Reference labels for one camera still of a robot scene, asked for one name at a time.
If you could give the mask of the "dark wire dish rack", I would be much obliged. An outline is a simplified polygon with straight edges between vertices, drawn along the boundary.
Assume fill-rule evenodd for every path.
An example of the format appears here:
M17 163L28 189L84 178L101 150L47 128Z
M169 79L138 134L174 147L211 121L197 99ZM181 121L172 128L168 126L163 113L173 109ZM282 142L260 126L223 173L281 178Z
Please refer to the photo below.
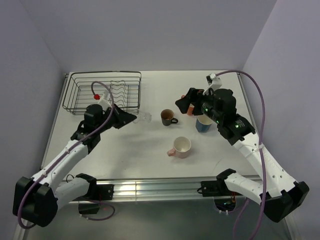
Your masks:
M87 106L97 104L110 93L122 110L136 114L141 104L142 73L140 71L87 71L71 72L64 89L62 107L73 115L81 115Z

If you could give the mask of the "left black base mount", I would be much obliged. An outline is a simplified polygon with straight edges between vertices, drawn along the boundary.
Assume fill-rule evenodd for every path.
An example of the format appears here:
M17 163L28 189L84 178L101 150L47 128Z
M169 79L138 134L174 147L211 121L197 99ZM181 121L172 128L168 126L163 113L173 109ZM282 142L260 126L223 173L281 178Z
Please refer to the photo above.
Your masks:
M97 185L98 199L100 201L110 201L114 195L113 184L98 184Z

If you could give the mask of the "dark grey mug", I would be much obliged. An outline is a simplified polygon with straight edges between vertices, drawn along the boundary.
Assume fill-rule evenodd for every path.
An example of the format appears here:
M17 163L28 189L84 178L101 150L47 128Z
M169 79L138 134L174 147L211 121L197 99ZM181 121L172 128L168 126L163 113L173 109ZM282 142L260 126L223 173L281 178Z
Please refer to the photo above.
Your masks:
M179 120L175 118L175 114L170 109L164 109L161 114L161 121L164 126L170 126L171 124L177 124Z

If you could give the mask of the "blue mug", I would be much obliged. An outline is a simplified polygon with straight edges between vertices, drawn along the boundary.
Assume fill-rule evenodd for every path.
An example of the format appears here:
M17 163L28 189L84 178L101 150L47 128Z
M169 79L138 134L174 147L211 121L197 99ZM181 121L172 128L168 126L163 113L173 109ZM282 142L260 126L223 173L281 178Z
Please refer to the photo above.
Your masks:
M198 115L195 127L199 133L207 133L212 124L213 121L206 115Z

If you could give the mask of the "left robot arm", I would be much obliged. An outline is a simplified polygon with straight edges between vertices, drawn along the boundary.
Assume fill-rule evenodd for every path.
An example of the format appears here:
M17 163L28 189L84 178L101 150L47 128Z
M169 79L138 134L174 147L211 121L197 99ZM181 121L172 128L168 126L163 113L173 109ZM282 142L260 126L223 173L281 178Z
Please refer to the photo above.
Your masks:
M120 129L136 118L115 104L107 109L99 104L89 105L63 151L32 177L21 177L17 181L12 213L19 226L25 230L36 225L46 227L58 210L78 198L97 203L99 188L95 177L80 173L66 184L61 182L93 151L101 140L101 133L110 128Z

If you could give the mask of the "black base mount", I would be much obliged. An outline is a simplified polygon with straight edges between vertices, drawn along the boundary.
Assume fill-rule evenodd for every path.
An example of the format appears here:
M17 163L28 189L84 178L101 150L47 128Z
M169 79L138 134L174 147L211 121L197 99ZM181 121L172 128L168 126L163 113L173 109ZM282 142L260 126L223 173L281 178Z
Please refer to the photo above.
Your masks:
M98 199L100 201L110 201L114 195L113 184L98 184L97 185Z
M196 191L203 197L218 197L221 193L216 180L201 181Z

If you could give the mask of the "clear glass cup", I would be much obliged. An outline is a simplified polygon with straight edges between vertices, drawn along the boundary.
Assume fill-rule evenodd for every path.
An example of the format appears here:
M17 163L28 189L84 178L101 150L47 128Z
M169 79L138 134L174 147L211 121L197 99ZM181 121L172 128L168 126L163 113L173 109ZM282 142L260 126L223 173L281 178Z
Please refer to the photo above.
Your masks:
M136 119L133 121L133 123L135 124L139 122L150 123L152 121L152 115L149 112L141 111L140 109L138 109L134 115L136 116Z

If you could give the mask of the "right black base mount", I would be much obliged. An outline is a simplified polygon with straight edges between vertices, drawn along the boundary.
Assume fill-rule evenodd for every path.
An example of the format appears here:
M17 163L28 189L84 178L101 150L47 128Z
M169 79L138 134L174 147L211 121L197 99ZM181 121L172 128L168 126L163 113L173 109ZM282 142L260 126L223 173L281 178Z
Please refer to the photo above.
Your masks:
M196 191L203 197L218 197L221 193L216 180L201 181Z

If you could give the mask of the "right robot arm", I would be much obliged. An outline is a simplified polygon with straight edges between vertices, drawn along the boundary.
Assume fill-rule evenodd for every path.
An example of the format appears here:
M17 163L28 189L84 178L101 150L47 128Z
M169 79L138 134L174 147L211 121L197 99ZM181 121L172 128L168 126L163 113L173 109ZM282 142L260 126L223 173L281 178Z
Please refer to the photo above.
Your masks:
M289 175L259 142L254 127L237 113L232 90L222 88L206 94L203 89L191 87L184 97L175 101L175 105L182 114L193 105L193 115L205 115L213 120L220 135L248 160L262 179L259 184L229 168L216 177L216 189L220 194L236 192L245 196L263 207L264 214L275 223L303 203L309 186Z

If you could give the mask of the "aluminium rail frame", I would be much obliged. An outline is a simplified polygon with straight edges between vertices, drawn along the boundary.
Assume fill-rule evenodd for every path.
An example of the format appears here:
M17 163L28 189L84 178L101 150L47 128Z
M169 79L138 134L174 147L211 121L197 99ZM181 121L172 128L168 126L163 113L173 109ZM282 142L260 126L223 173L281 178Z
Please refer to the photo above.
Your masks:
M197 200L202 197L197 193L204 179L173 178L173 179L149 179L149 180L111 180L102 181L82 175L69 181L63 181L57 186L47 182L39 185L43 193L50 193L50 198L62 207L71 201L88 202L145 202L145 201L169 201L169 200ZM112 200L98 199L97 185L113 184L114 193ZM220 190L220 196L215 198L228 198L232 194L229 190Z

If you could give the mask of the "orange mug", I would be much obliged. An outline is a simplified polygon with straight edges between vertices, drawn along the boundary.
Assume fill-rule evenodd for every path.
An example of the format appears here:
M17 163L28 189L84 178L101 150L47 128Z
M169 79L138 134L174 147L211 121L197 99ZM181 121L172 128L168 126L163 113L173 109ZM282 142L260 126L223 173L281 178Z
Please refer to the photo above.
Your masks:
M194 105L192 104L191 100L189 98L186 98L185 95L181 96L181 100L182 100L182 110L181 112L183 114L187 114L188 116L193 116L193 110L194 110Z

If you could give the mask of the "pink mug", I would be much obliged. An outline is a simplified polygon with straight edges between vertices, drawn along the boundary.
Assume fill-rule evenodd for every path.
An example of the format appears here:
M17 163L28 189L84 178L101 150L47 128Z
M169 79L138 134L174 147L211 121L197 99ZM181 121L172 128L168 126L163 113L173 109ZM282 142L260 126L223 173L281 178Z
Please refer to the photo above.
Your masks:
M173 147L167 152L169 157L186 158L191 151L191 140L184 136L179 136L173 141Z

